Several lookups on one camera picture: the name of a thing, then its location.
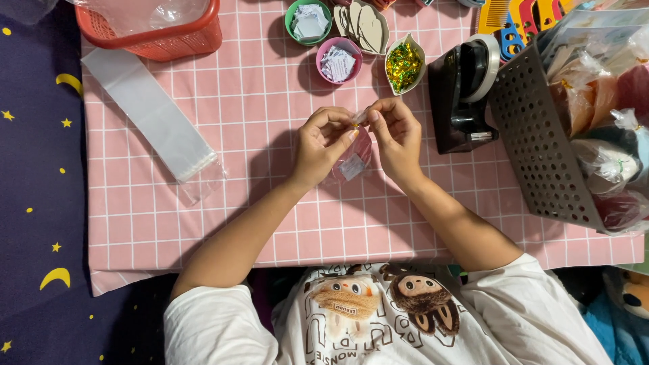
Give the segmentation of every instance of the table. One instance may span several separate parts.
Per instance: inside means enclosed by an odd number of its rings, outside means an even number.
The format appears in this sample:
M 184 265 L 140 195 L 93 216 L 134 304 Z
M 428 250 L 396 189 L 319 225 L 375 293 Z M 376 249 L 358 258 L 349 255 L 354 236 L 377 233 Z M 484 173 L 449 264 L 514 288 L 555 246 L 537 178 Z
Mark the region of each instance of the table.
M 348 84 L 335 88 L 323 80 L 315 68 L 317 47 L 299 45 L 286 33 L 287 7 L 280 0 L 223 1 L 224 41 L 217 53 L 166 64 L 143 60 L 222 152 L 228 179 L 192 207 L 178 200 L 161 160 L 84 69 L 88 251 L 95 295 L 179 271 L 204 237 L 286 178 L 295 130 L 315 109 L 335 105 L 357 111 L 391 96 L 381 57 L 365 55 L 360 74 Z M 455 0 L 438 0 L 428 8 L 399 0 L 384 14 L 390 42 L 412 32 L 427 62 L 468 38 L 472 27 L 472 12 Z M 84 43 L 84 54 L 90 50 Z M 437 154 L 425 78 L 403 100 L 423 125 L 424 172 L 544 268 L 644 260 L 642 236 L 610 238 L 530 215 L 502 142 L 473 153 Z M 373 147 L 371 175 L 308 193 L 264 247 L 256 267 L 452 262 L 425 219 L 384 176 L 376 143 Z

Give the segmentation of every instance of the blue fabric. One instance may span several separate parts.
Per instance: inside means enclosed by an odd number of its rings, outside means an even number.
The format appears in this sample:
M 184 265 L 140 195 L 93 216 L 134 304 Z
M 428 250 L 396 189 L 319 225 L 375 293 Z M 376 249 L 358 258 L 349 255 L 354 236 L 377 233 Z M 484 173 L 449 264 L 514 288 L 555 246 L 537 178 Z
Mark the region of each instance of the blue fabric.
M 649 320 L 616 306 L 605 292 L 583 318 L 615 365 L 649 364 Z
M 0 364 L 163 364 L 174 275 L 90 292 L 83 103 L 56 83 L 81 79 L 73 7 L 32 26 L 0 16 L 0 49 Z M 53 270 L 69 287 L 41 290 Z

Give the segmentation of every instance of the tape roll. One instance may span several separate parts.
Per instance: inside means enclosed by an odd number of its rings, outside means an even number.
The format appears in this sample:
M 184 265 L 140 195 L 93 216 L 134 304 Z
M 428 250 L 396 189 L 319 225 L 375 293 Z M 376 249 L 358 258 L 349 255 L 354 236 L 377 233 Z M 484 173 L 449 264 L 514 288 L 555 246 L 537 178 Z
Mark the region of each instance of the tape roll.
M 487 72 L 478 89 L 473 94 L 460 99 L 462 103 L 475 103 L 487 95 L 487 92 L 496 81 L 498 68 L 500 67 L 500 45 L 496 38 L 491 34 L 474 34 L 467 39 L 467 42 L 474 40 L 484 44 L 487 48 Z

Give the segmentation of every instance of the tape dispenser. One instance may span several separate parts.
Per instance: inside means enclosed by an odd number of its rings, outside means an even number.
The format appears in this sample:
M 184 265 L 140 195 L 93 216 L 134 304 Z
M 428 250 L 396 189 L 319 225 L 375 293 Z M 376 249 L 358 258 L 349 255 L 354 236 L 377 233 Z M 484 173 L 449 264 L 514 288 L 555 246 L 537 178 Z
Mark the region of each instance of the tape dispenser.
M 487 93 L 500 66 L 500 46 L 475 34 L 428 65 L 428 89 L 440 155 L 471 152 L 498 139 L 485 121 Z

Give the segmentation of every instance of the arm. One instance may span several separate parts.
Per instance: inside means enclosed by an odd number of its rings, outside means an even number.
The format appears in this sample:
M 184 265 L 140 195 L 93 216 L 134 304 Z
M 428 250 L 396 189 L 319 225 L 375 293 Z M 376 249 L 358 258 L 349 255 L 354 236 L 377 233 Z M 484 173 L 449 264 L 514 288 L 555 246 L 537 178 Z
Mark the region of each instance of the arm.
M 375 102 L 368 119 L 386 175 L 415 203 L 465 270 L 492 270 L 523 254 L 502 232 L 424 176 L 419 167 L 421 125 L 400 99 Z
M 298 130 L 293 174 L 194 253 L 173 287 L 172 300 L 192 288 L 229 288 L 245 279 L 286 214 L 326 177 L 358 135 L 345 132 L 352 116 L 344 108 L 320 108 L 309 118 Z

